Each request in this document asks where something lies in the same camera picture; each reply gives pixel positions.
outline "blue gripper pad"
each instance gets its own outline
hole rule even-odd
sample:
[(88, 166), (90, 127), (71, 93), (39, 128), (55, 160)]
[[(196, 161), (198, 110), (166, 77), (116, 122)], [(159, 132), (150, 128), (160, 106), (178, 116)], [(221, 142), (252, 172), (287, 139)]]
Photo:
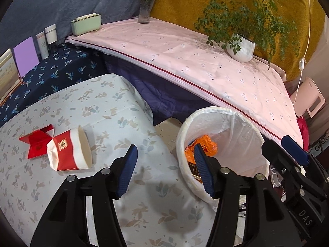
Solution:
[(208, 167), (208, 163), (206, 161), (207, 156), (204, 153), (200, 144), (197, 144), (194, 147), (194, 159), (195, 159), (199, 174), (201, 176), (205, 191), (211, 197), (213, 197), (215, 195), (215, 191), (214, 191), (214, 187), (213, 187), (213, 175), (212, 175), (212, 173)]
[(308, 153), (303, 150), (290, 136), (281, 140), (282, 147), (298, 162), (299, 165), (308, 165)]
[(135, 145), (131, 145), (125, 155), (125, 164), (119, 176), (118, 189), (116, 195), (121, 198), (126, 193), (131, 176), (133, 175), (138, 157), (138, 150)]

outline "mint green container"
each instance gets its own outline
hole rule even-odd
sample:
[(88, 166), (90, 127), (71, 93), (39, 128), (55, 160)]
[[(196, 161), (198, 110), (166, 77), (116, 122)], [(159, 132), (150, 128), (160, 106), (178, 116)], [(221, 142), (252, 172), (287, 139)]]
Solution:
[(98, 30), (101, 27), (101, 14), (90, 14), (78, 17), (71, 21), (72, 32), (74, 35), (88, 33), (93, 30)]

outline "yellow backdrop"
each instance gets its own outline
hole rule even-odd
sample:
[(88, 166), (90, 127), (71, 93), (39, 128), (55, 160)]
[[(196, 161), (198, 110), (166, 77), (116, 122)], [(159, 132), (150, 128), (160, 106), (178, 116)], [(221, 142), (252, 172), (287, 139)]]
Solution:
[[(202, 11), (209, 0), (156, 0), (151, 12), (151, 16), (167, 22), (171, 22), (188, 29), (194, 29), (194, 22), (202, 16)], [(306, 54), (306, 61), (310, 59), (315, 51), (320, 39), (325, 12), (317, 0), (310, 0), (311, 4), (311, 34), (310, 45)], [(298, 63), (303, 57), (308, 39), (309, 6), (308, 0), (285, 0), (279, 7), (279, 14), (287, 19), (293, 19), (298, 29), (298, 40), (300, 42), (300, 54), (296, 57), (291, 49), (283, 61), (277, 54), (273, 57), (273, 63), (286, 71), (287, 80), (293, 80), (299, 75)], [(258, 56), (266, 58), (261, 52), (256, 52)]]

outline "open notebook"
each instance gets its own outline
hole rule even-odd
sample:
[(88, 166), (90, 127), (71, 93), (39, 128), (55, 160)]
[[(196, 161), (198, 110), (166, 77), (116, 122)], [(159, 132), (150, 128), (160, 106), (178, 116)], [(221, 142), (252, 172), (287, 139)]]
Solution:
[(0, 57), (0, 106), (8, 99), (10, 94), (22, 83), (16, 67), (13, 54), (8, 49)]

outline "white cord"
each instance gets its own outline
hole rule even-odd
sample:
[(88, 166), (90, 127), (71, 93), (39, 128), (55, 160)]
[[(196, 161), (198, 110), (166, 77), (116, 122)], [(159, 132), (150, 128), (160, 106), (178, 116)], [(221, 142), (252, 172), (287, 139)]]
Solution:
[(303, 58), (299, 61), (300, 78), (299, 78), (299, 83), (298, 83), (298, 86), (297, 86), (295, 100), (294, 100), (292, 105), (295, 105), (295, 102), (296, 102), (296, 99), (297, 99), (298, 89), (299, 89), (300, 82), (302, 80), (302, 73), (303, 73), (304, 65), (305, 65), (305, 56), (306, 56), (306, 53), (307, 53), (307, 50), (308, 50), (308, 47), (309, 47), (309, 43), (310, 43), (310, 17), (309, 17), (309, 37), (308, 37), (308, 40), (307, 40), (307, 46), (306, 46), (305, 54), (304, 54)]

